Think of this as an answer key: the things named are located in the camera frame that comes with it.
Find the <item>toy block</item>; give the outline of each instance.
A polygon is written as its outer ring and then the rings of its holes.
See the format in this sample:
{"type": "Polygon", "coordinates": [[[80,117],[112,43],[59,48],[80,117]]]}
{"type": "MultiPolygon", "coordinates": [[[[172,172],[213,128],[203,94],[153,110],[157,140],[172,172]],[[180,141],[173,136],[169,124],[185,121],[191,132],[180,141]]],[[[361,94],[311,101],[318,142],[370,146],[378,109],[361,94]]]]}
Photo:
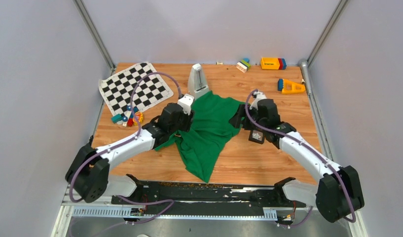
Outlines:
{"type": "Polygon", "coordinates": [[[261,58],[261,68],[270,70],[285,70],[287,68],[284,58],[261,58]]]}
{"type": "Polygon", "coordinates": [[[112,123],[118,123],[118,122],[120,122],[121,120],[122,120],[121,115],[114,115],[114,116],[111,118],[112,123]]]}
{"type": "Polygon", "coordinates": [[[249,68],[251,68],[251,65],[247,62],[247,61],[245,61],[245,60],[241,60],[240,61],[240,63],[242,63],[243,65],[245,65],[247,68],[248,68],[248,70],[249,70],[249,68]]]}
{"type": "Polygon", "coordinates": [[[306,87],[303,84],[280,78],[277,83],[277,90],[281,91],[281,94],[296,94],[305,92],[306,87]]]}
{"type": "Polygon", "coordinates": [[[239,69],[243,73],[245,73],[248,70],[248,67],[243,65],[243,63],[241,63],[241,62],[236,64],[236,68],[239,69]]]}

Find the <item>black square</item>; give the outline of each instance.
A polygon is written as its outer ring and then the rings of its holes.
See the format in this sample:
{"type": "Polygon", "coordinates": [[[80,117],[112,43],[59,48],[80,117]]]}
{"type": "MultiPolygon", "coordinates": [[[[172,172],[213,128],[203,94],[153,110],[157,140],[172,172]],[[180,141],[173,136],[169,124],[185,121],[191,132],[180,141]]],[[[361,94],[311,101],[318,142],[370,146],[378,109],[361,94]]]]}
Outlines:
{"type": "Polygon", "coordinates": [[[138,104],[141,104],[141,103],[142,103],[142,100],[139,99],[139,98],[137,98],[134,102],[135,102],[135,105],[138,105],[138,104]]]}
{"type": "Polygon", "coordinates": [[[122,111],[127,111],[127,106],[129,106],[129,104],[126,104],[125,106],[121,107],[122,111]]]}
{"type": "Polygon", "coordinates": [[[120,102],[120,101],[123,101],[124,99],[123,99],[123,97],[119,96],[119,97],[117,97],[115,100],[116,100],[117,102],[120,102]]]}
{"type": "Polygon", "coordinates": [[[120,109],[120,106],[118,104],[115,104],[115,105],[112,106],[112,109],[114,111],[116,111],[116,110],[120,109]]]}
{"type": "Polygon", "coordinates": [[[143,91],[139,91],[139,92],[137,92],[136,94],[137,94],[137,96],[139,96],[139,97],[142,97],[142,96],[145,95],[145,93],[144,93],[143,91]]]}
{"type": "Polygon", "coordinates": [[[160,100],[160,99],[162,99],[162,94],[157,94],[157,95],[155,95],[155,98],[157,99],[157,100],[160,100]]]}
{"type": "Polygon", "coordinates": [[[115,97],[114,97],[113,95],[109,95],[109,96],[107,96],[107,99],[108,99],[109,101],[111,101],[111,100],[115,99],[115,97]]]}
{"type": "Polygon", "coordinates": [[[145,105],[145,106],[150,105],[150,101],[148,101],[148,100],[143,101],[143,105],[145,105]]]}

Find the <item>blue toy block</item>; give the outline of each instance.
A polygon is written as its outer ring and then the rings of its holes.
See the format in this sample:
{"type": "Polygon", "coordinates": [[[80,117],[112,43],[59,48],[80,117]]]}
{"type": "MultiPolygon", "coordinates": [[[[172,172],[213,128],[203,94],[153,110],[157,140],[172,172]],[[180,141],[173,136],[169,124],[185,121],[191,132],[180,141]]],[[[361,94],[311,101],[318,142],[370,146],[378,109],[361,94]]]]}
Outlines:
{"type": "Polygon", "coordinates": [[[282,58],[281,61],[283,62],[283,70],[285,70],[287,68],[286,60],[282,58]]]}
{"type": "Polygon", "coordinates": [[[277,90],[282,91],[284,88],[284,81],[282,78],[278,79],[277,90]]]}
{"type": "Polygon", "coordinates": [[[121,121],[121,119],[122,119],[121,115],[114,115],[114,116],[111,118],[111,121],[112,121],[113,123],[118,123],[118,122],[121,121]]]}

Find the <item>yellow toy block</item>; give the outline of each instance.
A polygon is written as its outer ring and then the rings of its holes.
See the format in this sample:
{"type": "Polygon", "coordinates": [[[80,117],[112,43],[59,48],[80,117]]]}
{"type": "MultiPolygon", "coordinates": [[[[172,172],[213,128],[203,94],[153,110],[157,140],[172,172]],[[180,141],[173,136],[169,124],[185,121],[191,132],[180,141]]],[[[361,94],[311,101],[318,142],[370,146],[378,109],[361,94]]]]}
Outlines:
{"type": "Polygon", "coordinates": [[[306,91],[306,87],[303,84],[282,78],[278,80],[277,89],[281,91],[281,94],[296,94],[306,91]]]}

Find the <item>robotic arm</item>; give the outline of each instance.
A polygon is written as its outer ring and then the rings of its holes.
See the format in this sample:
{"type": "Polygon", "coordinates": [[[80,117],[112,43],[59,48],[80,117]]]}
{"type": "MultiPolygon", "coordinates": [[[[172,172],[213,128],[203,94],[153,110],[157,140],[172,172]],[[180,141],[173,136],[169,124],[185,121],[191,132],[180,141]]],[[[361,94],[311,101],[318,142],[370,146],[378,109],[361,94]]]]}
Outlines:
{"type": "Polygon", "coordinates": [[[282,198],[316,206],[329,222],[335,222],[351,214],[347,197],[340,188],[336,175],[329,168],[331,166],[341,177],[353,209],[362,208],[364,198],[357,171],[351,166],[342,167],[310,146],[293,126],[280,120],[276,104],[272,99],[267,99],[264,93],[254,92],[254,98],[249,109],[252,119],[261,127],[276,130],[282,135],[265,131],[252,123],[247,118],[245,105],[240,105],[237,113],[229,122],[234,127],[242,126],[244,129],[250,130],[249,141],[263,144],[266,139],[278,149],[288,153],[318,182],[318,185],[315,186],[302,183],[292,177],[280,181],[275,184],[275,188],[281,192],[282,198]],[[320,155],[326,164],[323,164],[317,155],[320,155]]]}
{"type": "Polygon", "coordinates": [[[102,195],[130,196],[136,189],[135,182],[127,176],[109,175],[110,170],[129,158],[150,151],[169,140],[176,131],[189,131],[194,116],[191,105],[194,97],[186,94],[178,103],[168,104],[160,116],[142,127],[138,138],[128,142],[136,133],[112,144],[93,149],[91,142],[79,149],[73,163],[65,175],[71,183],[73,175],[91,156],[101,153],[78,174],[73,188],[85,202],[93,202],[102,195]]]}

